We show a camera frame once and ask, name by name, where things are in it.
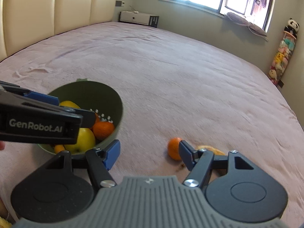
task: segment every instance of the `hanging toy organizer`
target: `hanging toy organizer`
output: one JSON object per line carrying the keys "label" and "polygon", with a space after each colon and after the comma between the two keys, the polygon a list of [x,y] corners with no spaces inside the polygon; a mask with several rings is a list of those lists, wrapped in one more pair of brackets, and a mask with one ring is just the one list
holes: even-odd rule
{"label": "hanging toy organizer", "polygon": [[288,62],[290,61],[295,48],[296,41],[297,39],[294,35],[284,31],[283,39],[267,74],[268,78],[276,86],[287,68]]}

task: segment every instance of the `plush toy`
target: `plush toy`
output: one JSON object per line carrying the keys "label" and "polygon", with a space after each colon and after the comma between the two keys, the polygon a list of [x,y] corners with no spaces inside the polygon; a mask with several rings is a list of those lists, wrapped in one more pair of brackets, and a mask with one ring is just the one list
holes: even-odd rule
{"label": "plush toy", "polygon": [[284,39],[284,42],[291,51],[294,50],[295,44],[290,39]]}
{"label": "plush toy", "polygon": [[281,61],[281,60],[283,60],[284,55],[283,55],[282,53],[280,53],[280,52],[277,52],[275,58],[278,58],[278,59],[280,59],[280,61]]}
{"label": "plush toy", "polygon": [[269,76],[273,79],[275,79],[276,81],[278,80],[277,79],[277,72],[274,70],[274,69],[270,69],[269,71]]}
{"label": "plush toy", "polygon": [[287,47],[288,45],[285,43],[284,40],[281,41],[279,48]]}
{"label": "plush toy", "polygon": [[284,57],[282,63],[283,63],[283,68],[285,69],[287,67],[288,60]]}
{"label": "plush toy", "polygon": [[12,224],[0,217],[0,228],[10,228]]}
{"label": "plush toy", "polygon": [[282,54],[284,54],[284,52],[285,52],[285,47],[279,48],[279,52],[282,53]]}
{"label": "plush toy", "polygon": [[279,70],[281,70],[281,71],[283,72],[283,66],[282,66],[281,63],[277,63],[277,64],[275,65],[275,68],[276,68],[276,70],[279,69]]}
{"label": "plush toy", "polygon": [[281,60],[278,57],[275,57],[272,62],[272,66],[274,67],[276,64],[280,63]]}
{"label": "plush toy", "polygon": [[284,58],[288,59],[289,58],[289,53],[288,52],[284,52]]}
{"label": "plush toy", "polygon": [[291,53],[291,51],[290,51],[290,49],[288,47],[285,48],[285,53],[287,53],[287,54]]}
{"label": "plush toy", "polygon": [[276,74],[277,74],[277,80],[279,80],[279,79],[281,79],[281,77],[283,75],[283,71],[281,69],[277,69]]}
{"label": "plush toy", "polygon": [[284,31],[292,34],[295,38],[297,38],[297,32],[299,31],[299,24],[290,18],[287,22],[287,26],[284,28]]}

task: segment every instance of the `blue gripper pad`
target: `blue gripper pad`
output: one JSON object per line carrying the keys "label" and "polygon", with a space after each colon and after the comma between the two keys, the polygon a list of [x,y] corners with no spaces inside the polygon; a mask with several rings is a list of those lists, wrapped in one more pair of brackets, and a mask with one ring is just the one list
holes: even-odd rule
{"label": "blue gripper pad", "polygon": [[34,91],[31,91],[30,93],[24,95],[25,97],[31,98],[31,99],[35,99],[41,102],[45,102],[51,105],[56,105],[59,106],[59,99],[57,97],[54,96],[50,96],[50,95],[46,95],[43,93],[37,93]]}
{"label": "blue gripper pad", "polygon": [[193,150],[191,150],[191,149],[193,149],[193,148],[186,141],[182,140],[179,143],[178,153],[188,170],[192,170],[193,167],[195,166],[195,162],[194,162],[193,156],[192,156],[194,149]]}
{"label": "blue gripper pad", "polygon": [[112,141],[112,143],[108,145],[103,151],[105,152],[103,164],[105,165],[107,170],[111,170],[120,154],[119,140]]}

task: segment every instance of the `wall outlet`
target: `wall outlet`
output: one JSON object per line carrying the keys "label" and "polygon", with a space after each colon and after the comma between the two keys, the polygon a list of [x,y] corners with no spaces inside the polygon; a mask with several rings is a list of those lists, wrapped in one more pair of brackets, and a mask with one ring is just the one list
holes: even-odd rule
{"label": "wall outlet", "polygon": [[279,86],[280,88],[282,88],[282,87],[284,86],[283,81],[279,80],[278,86]]}
{"label": "wall outlet", "polygon": [[116,1],[115,6],[116,7],[124,7],[125,6],[125,2],[124,1]]}

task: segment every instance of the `hand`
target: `hand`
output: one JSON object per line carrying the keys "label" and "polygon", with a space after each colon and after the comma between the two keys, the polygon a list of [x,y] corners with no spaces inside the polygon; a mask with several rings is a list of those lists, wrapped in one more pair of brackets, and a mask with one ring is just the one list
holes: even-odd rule
{"label": "hand", "polygon": [[0,141],[0,151],[5,148],[5,143],[3,141]]}

